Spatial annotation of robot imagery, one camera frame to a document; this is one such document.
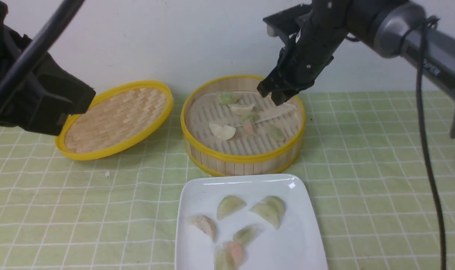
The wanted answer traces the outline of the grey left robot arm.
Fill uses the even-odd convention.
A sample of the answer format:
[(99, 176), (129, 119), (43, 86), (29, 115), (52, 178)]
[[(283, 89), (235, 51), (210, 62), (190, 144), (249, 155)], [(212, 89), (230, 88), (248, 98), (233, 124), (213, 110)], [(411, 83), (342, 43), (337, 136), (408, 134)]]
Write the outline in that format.
[(68, 116), (87, 112), (92, 87), (63, 70), (49, 55), (83, 5), (64, 0), (35, 38), (5, 25), (8, 6), (0, 1), (0, 127), (58, 136)]

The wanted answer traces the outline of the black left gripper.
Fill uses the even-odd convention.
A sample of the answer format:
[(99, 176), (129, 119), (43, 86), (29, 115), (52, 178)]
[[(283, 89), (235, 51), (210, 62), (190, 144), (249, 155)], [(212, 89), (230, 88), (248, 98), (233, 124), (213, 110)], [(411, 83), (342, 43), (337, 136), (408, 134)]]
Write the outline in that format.
[(96, 95), (46, 54), (0, 114), (0, 127), (60, 135), (68, 116), (87, 112)]

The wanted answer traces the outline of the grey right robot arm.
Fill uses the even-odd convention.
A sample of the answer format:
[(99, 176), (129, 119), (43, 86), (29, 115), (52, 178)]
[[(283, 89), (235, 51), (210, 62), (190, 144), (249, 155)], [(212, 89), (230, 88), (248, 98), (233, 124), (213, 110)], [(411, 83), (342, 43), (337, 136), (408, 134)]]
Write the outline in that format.
[[(263, 19), (284, 43), (274, 69), (257, 86), (281, 105), (313, 86), (342, 41), (360, 41), (384, 58), (397, 56), (455, 103), (455, 38), (436, 29), (437, 17), (410, 0), (314, 0)], [(455, 138), (455, 106), (450, 129)]]

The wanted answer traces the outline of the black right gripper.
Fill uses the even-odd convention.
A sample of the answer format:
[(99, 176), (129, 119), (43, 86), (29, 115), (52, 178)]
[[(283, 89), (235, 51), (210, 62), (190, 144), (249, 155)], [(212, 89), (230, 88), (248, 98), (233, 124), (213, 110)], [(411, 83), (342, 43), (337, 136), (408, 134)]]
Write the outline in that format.
[(312, 87), (334, 54), (333, 33), (318, 22), (305, 23), (284, 47), (271, 74), (259, 82), (259, 94), (266, 98), (272, 93), (273, 103), (280, 106)]

